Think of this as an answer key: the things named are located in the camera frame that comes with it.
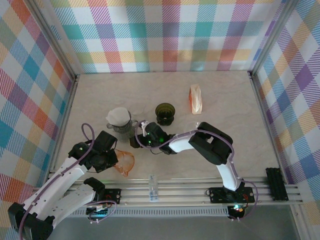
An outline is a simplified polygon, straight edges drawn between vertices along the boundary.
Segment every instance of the plaid fabric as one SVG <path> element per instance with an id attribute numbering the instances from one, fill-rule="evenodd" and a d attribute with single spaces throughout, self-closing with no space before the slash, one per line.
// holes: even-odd
<path id="1" fill-rule="evenodd" d="M 274 0 L 50 2 L 61 23 L 56 29 L 69 40 L 76 61 L 87 74 L 248 69 L 251 62 L 247 61 L 258 49 L 253 47 L 269 10 L 274 2 L 279 3 Z"/>
<path id="2" fill-rule="evenodd" d="M 268 38 L 270 36 L 270 33 L 274 29 L 274 27 L 276 25 L 276 22 L 278 21 L 280 15 L 281 15 L 281 13 L 282 13 L 282 11 L 284 9 L 284 6 L 285 6 L 286 2 L 287 2 L 287 0 L 281 0 L 281 3 L 279 5 L 278 9 L 276 10 L 275 15 L 273 16 L 273 19 L 272 19 L 267 31 L 265 32 L 262 41 L 260 42 L 259 48 L 257 49 L 257 51 L 256 51 L 256 53 L 254 55 L 253 61 L 251 62 L 251 65 L 250 65 L 250 67 L 248 69 L 249 71 L 251 71 L 254 68 L 254 66 L 255 66 L 255 64 L 257 62 L 257 59 L 260 57 L 261 51 L 262 51 L 262 49 L 264 49 L 264 47 L 265 47 L 265 45 L 267 43 L 267 40 L 268 40 Z"/>
<path id="3" fill-rule="evenodd" d="M 298 3 L 258 78 L 281 162 L 320 239 L 320 1 Z"/>
<path id="4" fill-rule="evenodd" d="M 0 1 L 0 239 L 7 214 L 44 179 L 71 80 L 23 0 Z"/>

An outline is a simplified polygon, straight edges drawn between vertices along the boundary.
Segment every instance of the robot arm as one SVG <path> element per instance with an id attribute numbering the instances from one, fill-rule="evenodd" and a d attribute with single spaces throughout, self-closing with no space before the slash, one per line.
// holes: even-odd
<path id="1" fill-rule="evenodd" d="M 93 177 L 85 180 L 77 190 L 67 196 L 64 194 L 91 167 L 99 173 L 118 162 L 115 150 L 112 148 L 116 141 L 115 137 L 102 131 L 92 142 L 93 146 L 86 156 L 90 141 L 74 145 L 62 166 L 35 194 L 23 204 L 14 202 L 10 206 L 8 214 L 13 228 L 18 231 L 23 216 L 26 215 L 22 225 L 23 237 L 27 240 L 46 240 L 57 224 L 76 209 L 92 201 L 106 200 L 105 185 Z"/>
<path id="2" fill-rule="evenodd" d="M 203 132 L 186 133 L 185 136 L 177 137 L 175 134 L 165 133 L 160 126 L 155 122 L 150 122 L 142 126 L 143 134 L 137 136 L 137 139 L 132 138 L 130 144 L 134 148 L 139 148 L 141 145 L 149 147 L 157 147 L 170 140 L 170 142 L 159 149 L 167 155 L 177 154 L 184 150 L 195 149 L 206 160 L 216 165 L 223 181 L 223 186 L 230 191 L 237 191 L 241 186 L 241 180 L 235 175 L 231 162 L 231 149 L 221 139 L 212 137 L 210 134 Z M 211 126 L 206 122 L 202 122 L 198 130 L 207 131 L 224 138 L 230 144 L 233 140 L 230 136 Z"/>

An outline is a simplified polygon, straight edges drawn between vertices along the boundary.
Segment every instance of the cable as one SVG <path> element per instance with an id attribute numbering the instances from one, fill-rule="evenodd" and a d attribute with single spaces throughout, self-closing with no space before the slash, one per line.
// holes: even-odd
<path id="1" fill-rule="evenodd" d="M 56 175 L 51 181 L 47 182 L 45 185 L 44 185 L 44 188 L 39 192 L 39 194 L 37 195 L 37 197 L 34 199 L 34 201 L 31 203 L 31 205 L 28 207 L 28 209 L 25 211 L 22 219 L 21 219 L 21 222 L 20 222 L 20 226 L 19 226 L 19 238 L 20 240 L 23 240 L 23 236 L 22 236 L 22 232 L 23 232 L 23 229 L 24 229 L 24 225 L 25 225 L 25 221 L 26 221 L 26 218 L 29 214 L 29 212 L 31 211 L 32 207 L 34 205 L 36 205 L 37 201 L 40 199 L 40 197 L 45 193 L 45 191 L 61 176 L 63 176 L 66 172 L 68 172 L 70 169 L 72 169 L 75 165 L 77 165 L 78 163 L 80 163 L 80 161 L 82 161 L 82 159 L 84 159 L 91 151 L 91 149 L 93 148 L 94 146 L 94 143 L 95 143 L 95 131 L 94 129 L 92 128 L 92 126 L 88 123 L 83 123 L 81 125 L 81 130 L 82 130 L 82 133 L 84 135 L 84 137 L 88 139 L 86 133 L 85 133 L 85 130 L 84 130 L 84 126 L 88 126 L 89 129 L 91 130 L 91 134 L 92 134 L 92 142 L 88 148 L 88 150 L 77 160 L 75 161 L 73 164 L 71 164 L 69 167 L 67 167 L 65 170 L 63 170 L 59 175 Z"/>
<path id="2" fill-rule="evenodd" d="M 91 224 L 92 224 L 92 223 L 97 223 L 97 224 L 98 224 L 98 223 L 102 222 L 103 220 L 109 218 L 112 214 L 114 214 L 115 211 L 117 210 L 117 202 L 116 202 L 116 201 L 113 201 L 113 200 L 102 200 L 102 201 L 92 201 L 92 202 L 89 202 L 89 203 L 86 204 L 86 205 L 90 205 L 90 204 L 104 204 L 104 203 L 112 203 L 112 204 L 114 204 L 114 209 L 113 209 L 113 211 L 110 212 L 107 216 L 103 217 L 102 219 L 96 220 L 96 221 L 94 221 L 94 220 L 91 218 L 91 216 L 92 216 L 92 214 L 93 214 L 94 212 L 90 213 L 88 217 L 89 217 L 89 220 L 90 220 L 90 223 L 91 223 Z"/>
<path id="3" fill-rule="evenodd" d="M 145 120 L 142 120 L 140 122 L 138 122 L 137 126 L 140 126 L 141 123 L 145 122 Z M 257 186 L 252 182 L 252 181 L 247 181 L 247 180 L 244 180 L 242 178 L 239 177 L 237 171 L 236 171 L 236 168 L 235 168 L 235 165 L 234 165 L 234 161 L 233 161 L 233 158 L 234 158 L 234 155 L 235 155 L 235 149 L 234 147 L 232 146 L 232 144 L 230 142 L 228 142 L 226 139 L 224 139 L 222 136 L 219 136 L 218 134 L 215 134 L 211 131 L 206 131 L 206 130 L 202 130 L 202 129 L 196 129 L 196 130 L 192 130 L 192 131 L 189 131 L 189 132 L 185 132 L 185 133 L 182 133 L 182 134 L 177 134 L 175 136 L 173 136 L 173 138 L 170 138 L 168 141 L 162 143 L 161 145 L 159 146 L 145 146 L 143 145 L 139 138 L 138 138 L 138 127 L 135 129 L 135 139 L 136 141 L 138 142 L 138 144 L 145 148 L 145 149 L 159 149 L 169 143 L 171 143 L 172 141 L 176 140 L 176 139 L 181 139 L 181 138 L 184 138 L 186 136 L 189 136 L 189 135 L 193 135 L 195 133 L 204 133 L 204 134 L 209 134 L 211 135 L 212 137 L 214 138 L 217 138 L 217 139 L 220 139 L 221 141 L 223 141 L 230 149 L 231 149 L 231 156 L 229 158 L 229 161 L 230 161 L 230 165 L 231 165 L 231 168 L 232 168 L 232 171 L 233 171 L 233 174 L 235 175 L 235 177 L 237 179 L 239 179 L 241 182 L 245 183 L 245 184 L 251 184 L 253 185 L 254 189 L 255 189 L 255 195 L 256 195 L 256 198 L 255 198 L 255 201 L 254 201 L 254 205 L 253 205 L 253 209 L 247 214 L 245 215 L 244 217 L 248 217 L 249 215 L 252 214 L 252 212 L 256 209 L 257 207 L 257 204 L 258 204 L 258 199 L 259 199 L 259 193 L 258 193 L 258 188 Z"/>
<path id="4" fill-rule="evenodd" d="M 154 152 L 152 151 L 152 149 L 150 149 L 150 152 L 151 152 L 153 155 L 158 155 L 158 154 L 162 154 L 162 153 L 163 153 L 163 151 L 158 152 L 158 153 L 154 153 Z"/>

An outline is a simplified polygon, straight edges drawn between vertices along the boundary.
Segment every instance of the orange plastic bag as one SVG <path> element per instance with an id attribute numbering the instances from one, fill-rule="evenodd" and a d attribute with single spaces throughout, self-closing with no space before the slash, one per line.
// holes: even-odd
<path id="1" fill-rule="evenodd" d="M 193 84 L 190 86 L 189 90 L 189 102 L 192 114 L 201 114 L 202 112 L 202 97 L 201 90 L 198 84 Z"/>
<path id="2" fill-rule="evenodd" d="M 135 157 L 131 152 L 115 150 L 118 162 L 114 165 L 124 177 L 128 177 L 129 172 L 135 165 Z"/>

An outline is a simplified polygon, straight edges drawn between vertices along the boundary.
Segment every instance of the beige tabletop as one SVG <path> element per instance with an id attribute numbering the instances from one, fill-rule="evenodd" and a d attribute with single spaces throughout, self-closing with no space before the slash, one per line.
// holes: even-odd
<path id="1" fill-rule="evenodd" d="M 202 93 L 202 114 L 193 115 L 189 106 L 190 85 L 198 83 Z M 208 122 L 233 138 L 234 162 L 241 177 L 266 176 L 265 169 L 279 167 L 246 71 L 151 72 L 81 75 L 66 126 L 56 168 L 73 145 L 84 141 L 82 123 L 89 123 L 97 136 L 106 127 L 108 112 L 125 107 L 138 121 L 156 122 L 155 108 L 160 103 L 175 107 L 168 134 L 190 130 L 192 122 Z M 118 142 L 117 149 L 135 157 L 127 179 L 220 177 L 217 168 L 194 149 L 176 155 L 153 155 L 147 149 L 134 149 Z M 81 179 L 126 179 L 113 167 L 99 174 L 86 173 Z"/>

